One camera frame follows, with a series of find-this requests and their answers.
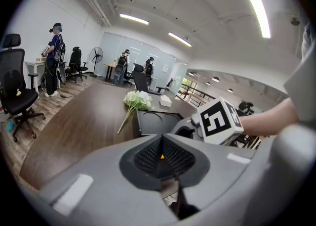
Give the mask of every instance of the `black railing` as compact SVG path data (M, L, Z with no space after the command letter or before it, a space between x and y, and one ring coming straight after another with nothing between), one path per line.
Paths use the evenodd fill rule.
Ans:
M204 99L206 99L206 100L208 100L208 101L211 101L211 100L215 99L215 98L212 97L211 95L208 95L208 94L206 94L206 93L204 93L204 92L202 92L202 91L200 91L200 90L197 90L197 89L195 89L195 88L193 88L193 87L190 87L190 86L188 86L188 85L185 85L185 84L182 84L182 85L181 85L178 94L180 94L180 96L181 96L183 99L186 99L187 96L193 95L193 94L195 94L195 95L197 95L197 96L200 96L200 97L202 97L202 98L204 98ZM192 103L193 105L199 107L199 106L201 105L201 101L197 101L197 100L195 100L195 99L192 98L192 97L189 97L189 99L188 99L188 101L189 101L190 103Z

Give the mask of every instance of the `railing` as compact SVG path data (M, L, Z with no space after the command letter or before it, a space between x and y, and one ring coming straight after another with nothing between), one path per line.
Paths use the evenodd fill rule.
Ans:
M188 98L188 102L190 102L191 104L195 105L196 107L199 107L202 103L201 100L206 99L207 101L211 101L213 99L215 99L214 97L212 97L211 95L208 95L200 90L197 90L193 87L190 87L188 85L182 84L179 91L178 91L178 95L180 97L182 97L184 100L186 98Z

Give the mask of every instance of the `black mesh vent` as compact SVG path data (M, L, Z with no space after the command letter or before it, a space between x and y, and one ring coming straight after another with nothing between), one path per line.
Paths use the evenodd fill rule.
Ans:
M184 150L163 137L163 155L176 175L181 175L190 169L196 159L193 154Z
M153 177L158 177L158 165L161 164L161 155L164 155L170 170L179 176L190 169L196 159L194 155L180 146L162 138L160 141L153 142L134 157L136 167Z
M138 169L155 176L160 158L161 145L159 140L139 151L134 157L134 163Z

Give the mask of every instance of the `flower bouquet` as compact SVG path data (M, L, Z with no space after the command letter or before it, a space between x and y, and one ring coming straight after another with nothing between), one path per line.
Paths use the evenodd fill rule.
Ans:
M147 92L144 91L130 91L125 98L123 99L123 102L128 105L128 111L127 114L118 130L118 134L120 133L124 123L126 122L129 115L134 111L135 109L150 109L150 102L152 101L152 97L148 95Z

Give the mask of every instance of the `tissue box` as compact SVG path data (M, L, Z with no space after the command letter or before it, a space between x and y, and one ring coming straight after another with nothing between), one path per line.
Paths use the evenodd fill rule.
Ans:
M166 106L166 107L171 106L171 100L166 95L161 96L159 102L163 106Z

